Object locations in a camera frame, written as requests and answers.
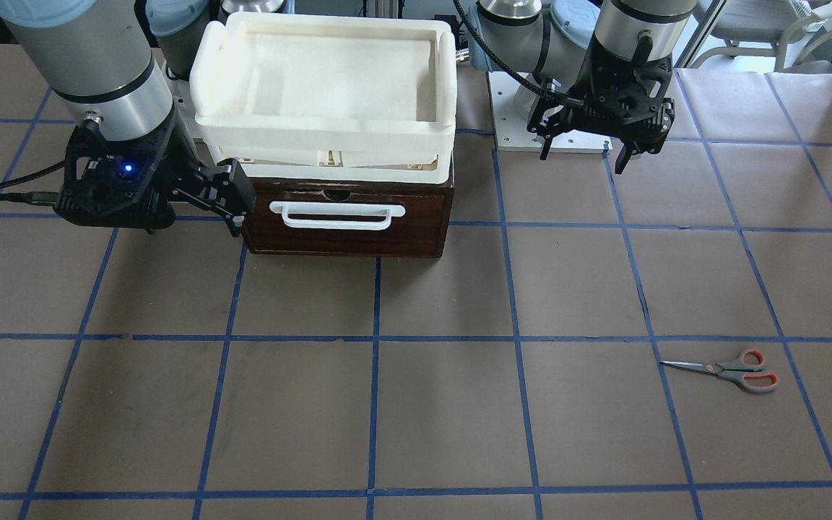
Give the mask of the white plastic tray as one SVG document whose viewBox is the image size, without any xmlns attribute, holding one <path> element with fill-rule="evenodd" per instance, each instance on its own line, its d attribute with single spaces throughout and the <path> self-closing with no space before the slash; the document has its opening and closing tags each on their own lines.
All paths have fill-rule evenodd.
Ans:
<svg viewBox="0 0 832 520">
<path fill-rule="evenodd" d="M 189 74 L 196 131 L 252 178 L 440 184 L 455 50 L 442 21 L 232 14 Z"/>
</svg>

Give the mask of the metal base plate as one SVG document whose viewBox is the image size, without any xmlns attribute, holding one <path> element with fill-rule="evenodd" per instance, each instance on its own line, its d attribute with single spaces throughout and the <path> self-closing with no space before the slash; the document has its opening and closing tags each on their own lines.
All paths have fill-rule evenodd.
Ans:
<svg viewBox="0 0 832 520">
<path fill-rule="evenodd" d="M 541 152 L 542 139 L 527 131 L 527 121 L 534 107 L 535 95 L 515 82 L 507 73 L 487 74 L 494 118 L 496 144 L 505 151 Z M 552 140 L 551 154 L 601 154 L 613 148 L 610 138 L 582 131 L 571 131 Z"/>
</svg>

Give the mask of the grey orange handled scissors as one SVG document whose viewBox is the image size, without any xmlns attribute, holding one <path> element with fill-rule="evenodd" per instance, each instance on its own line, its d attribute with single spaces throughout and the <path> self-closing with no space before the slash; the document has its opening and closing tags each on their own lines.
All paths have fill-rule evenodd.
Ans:
<svg viewBox="0 0 832 520">
<path fill-rule="evenodd" d="M 779 377 L 766 371 L 766 358 L 759 349 L 744 349 L 734 360 L 718 363 L 693 363 L 684 361 L 661 361 L 668 368 L 689 370 L 700 374 L 709 374 L 730 381 L 748 393 L 768 393 L 775 391 Z"/>
</svg>

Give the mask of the white chair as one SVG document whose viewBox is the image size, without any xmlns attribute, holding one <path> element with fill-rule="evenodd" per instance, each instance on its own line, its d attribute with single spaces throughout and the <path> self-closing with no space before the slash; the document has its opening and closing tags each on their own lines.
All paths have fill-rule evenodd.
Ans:
<svg viewBox="0 0 832 520">
<path fill-rule="evenodd" d="M 776 59 L 773 70 L 780 72 L 786 68 L 789 44 L 799 42 L 807 26 L 826 20 L 832 20 L 832 1 L 801 14 L 796 13 L 792 1 L 727 1 L 709 27 L 710 34 L 725 45 L 694 58 L 684 56 L 685 61 L 677 67 L 700 68 L 713 56 L 760 56 Z M 832 29 L 811 40 L 797 60 L 806 59 L 813 49 L 830 39 Z"/>
</svg>

